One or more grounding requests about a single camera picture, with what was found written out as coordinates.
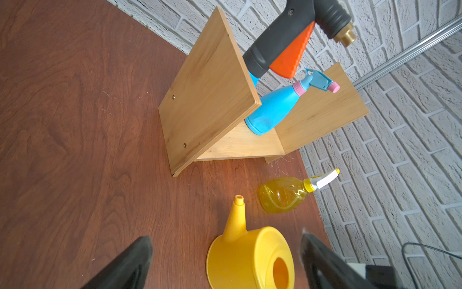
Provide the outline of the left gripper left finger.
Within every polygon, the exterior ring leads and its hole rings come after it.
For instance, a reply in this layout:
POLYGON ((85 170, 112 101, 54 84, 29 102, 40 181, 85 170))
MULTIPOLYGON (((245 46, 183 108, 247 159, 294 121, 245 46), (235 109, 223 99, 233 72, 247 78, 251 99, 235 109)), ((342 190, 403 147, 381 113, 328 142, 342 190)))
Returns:
POLYGON ((143 289, 152 255, 150 237, 139 237, 83 287, 85 289, 143 289))

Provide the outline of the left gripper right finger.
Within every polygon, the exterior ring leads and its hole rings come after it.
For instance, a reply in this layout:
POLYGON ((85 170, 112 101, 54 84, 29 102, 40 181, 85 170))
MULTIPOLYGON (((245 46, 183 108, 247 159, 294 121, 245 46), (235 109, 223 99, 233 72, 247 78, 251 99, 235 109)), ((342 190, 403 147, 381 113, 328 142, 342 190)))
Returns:
POLYGON ((323 288, 320 273, 333 289, 373 289, 375 287, 311 233, 302 235, 300 258, 309 287, 312 289, 323 288))

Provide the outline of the yellow watering can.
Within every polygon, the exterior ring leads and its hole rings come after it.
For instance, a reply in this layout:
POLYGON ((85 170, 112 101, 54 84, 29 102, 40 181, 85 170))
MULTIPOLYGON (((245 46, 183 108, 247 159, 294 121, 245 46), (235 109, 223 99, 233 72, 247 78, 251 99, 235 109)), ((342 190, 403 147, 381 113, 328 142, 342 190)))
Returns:
POLYGON ((213 289, 293 289, 295 283, 284 236, 270 226, 248 231, 241 195, 235 196, 224 233, 208 250, 206 274, 213 289))

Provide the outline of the yellow transparent spray bottle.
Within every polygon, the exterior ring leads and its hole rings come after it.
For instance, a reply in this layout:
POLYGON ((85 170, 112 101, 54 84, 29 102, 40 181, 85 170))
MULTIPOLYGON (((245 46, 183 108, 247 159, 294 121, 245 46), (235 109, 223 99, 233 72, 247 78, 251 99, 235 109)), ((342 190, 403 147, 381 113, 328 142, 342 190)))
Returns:
POLYGON ((340 175, 339 169, 304 180, 294 177, 281 177, 261 185, 258 196, 267 213, 285 213, 297 208, 309 193, 320 190, 340 175))

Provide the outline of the light blue egg spray bottle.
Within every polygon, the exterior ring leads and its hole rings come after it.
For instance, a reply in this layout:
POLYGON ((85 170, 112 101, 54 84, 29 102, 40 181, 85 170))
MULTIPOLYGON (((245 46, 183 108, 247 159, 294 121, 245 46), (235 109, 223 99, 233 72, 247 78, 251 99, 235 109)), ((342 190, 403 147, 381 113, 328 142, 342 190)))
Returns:
POLYGON ((245 119, 251 132, 262 136, 276 127, 294 108, 308 88, 336 93, 340 85, 324 73, 306 69, 305 77, 293 85, 277 89, 261 98, 262 105, 245 119))

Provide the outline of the blue pressure sprayer grey handle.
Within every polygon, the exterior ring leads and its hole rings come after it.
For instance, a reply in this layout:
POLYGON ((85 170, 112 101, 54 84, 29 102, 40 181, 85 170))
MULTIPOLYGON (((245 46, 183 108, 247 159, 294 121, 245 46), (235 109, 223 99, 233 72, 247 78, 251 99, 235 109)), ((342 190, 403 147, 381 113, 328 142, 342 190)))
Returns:
POLYGON ((269 70, 293 78, 315 25, 344 47, 356 40, 351 16, 338 1, 287 1, 284 11, 243 55, 254 85, 269 70))

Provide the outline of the wooden shelf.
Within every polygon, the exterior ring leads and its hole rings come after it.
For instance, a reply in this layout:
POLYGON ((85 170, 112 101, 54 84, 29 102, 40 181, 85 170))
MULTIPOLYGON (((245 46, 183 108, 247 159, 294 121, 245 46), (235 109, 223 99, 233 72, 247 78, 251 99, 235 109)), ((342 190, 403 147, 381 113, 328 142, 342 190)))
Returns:
POLYGON ((338 93, 310 88, 270 132, 252 133, 244 120, 261 99, 226 14, 216 7, 159 107, 171 174, 195 161, 270 163, 368 114, 340 64, 326 74, 339 83, 338 93))

